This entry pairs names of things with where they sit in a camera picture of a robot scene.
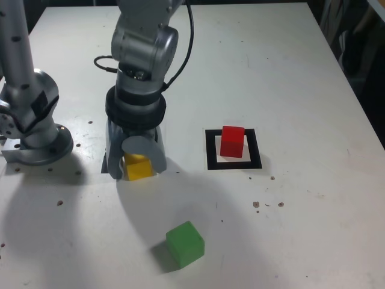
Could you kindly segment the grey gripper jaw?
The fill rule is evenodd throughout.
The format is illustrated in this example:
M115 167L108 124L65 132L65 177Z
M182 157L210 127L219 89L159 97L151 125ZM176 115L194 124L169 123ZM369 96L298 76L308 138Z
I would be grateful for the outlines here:
M157 141L152 144L122 144L122 149L127 154L144 155L152 165L152 169L156 173L162 173L167 168L167 160L165 156L164 145L162 141L162 133L160 127L157 130Z
M113 179L119 180L123 177L123 149L122 142L125 134L121 127L113 122L106 125L106 168Z

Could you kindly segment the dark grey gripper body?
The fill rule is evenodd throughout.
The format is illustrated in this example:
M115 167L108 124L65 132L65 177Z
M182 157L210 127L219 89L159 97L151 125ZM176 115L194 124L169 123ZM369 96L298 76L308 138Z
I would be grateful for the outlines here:
M116 127L115 143L117 145L149 145L156 143L157 130L137 130Z

